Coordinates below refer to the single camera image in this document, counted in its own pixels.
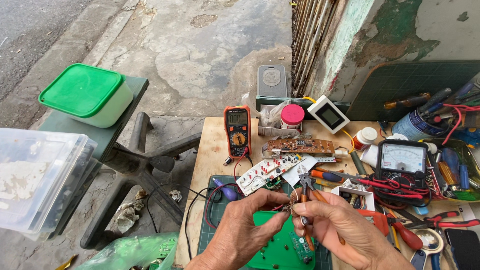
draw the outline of green plastic bag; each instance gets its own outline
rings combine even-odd
[[[172,232],[119,238],[76,270],[126,270],[135,265],[146,267],[160,256],[158,249],[163,243],[170,239],[178,242],[178,237],[179,232]],[[158,270],[171,268],[176,249],[177,244],[173,246],[168,256],[162,259]]]

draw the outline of magnifying glass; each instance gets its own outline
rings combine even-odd
[[[427,256],[439,253],[444,248],[442,237],[432,229],[418,229],[414,232],[423,242],[423,247],[415,252],[410,263],[416,270],[425,267]]]

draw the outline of orange-handled pliers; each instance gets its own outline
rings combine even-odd
[[[302,190],[302,193],[301,193],[301,202],[306,202],[307,201],[307,188],[310,188],[312,190],[312,193],[315,196],[315,198],[317,198],[317,200],[319,200],[321,202],[324,202],[324,203],[328,203],[325,200],[325,198],[320,194],[320,192],[318,192],[318,190],[313,186],[312,179],[310,178],[310,176],[308,174],[307,168],[305,168],[305,166],[303,166],[302,164],[299,164],[297,172],[299,174],[300,184],[303,186],[303,190]],[[308,219],[306,217],[301,217],[301,222],[303,223],[303,225],[310,224],[310,222],[308,221]],[[310,248],[310,250],[315,250],[314,246],[313,246],[312,239],[310,238],[310,235],[308,234],[308,232],[306,232],[306,234],[305,234],[305,239],[307,240],[307,244],[308,244],[308,247]],[[338,240],[340,241],[340,243],[342,245],[345,245],[345,239],[343,239],[342,236],[338,235]]]

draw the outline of peeling paint wall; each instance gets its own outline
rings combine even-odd
[[[473,0],[350,0],[310,96],[352,102],[371,68],[387,61],[480,59],[479,10]]]

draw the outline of metal gate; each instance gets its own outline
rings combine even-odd
[[[339,0],[296,0],[292,30],[292,97],[303,97]]]

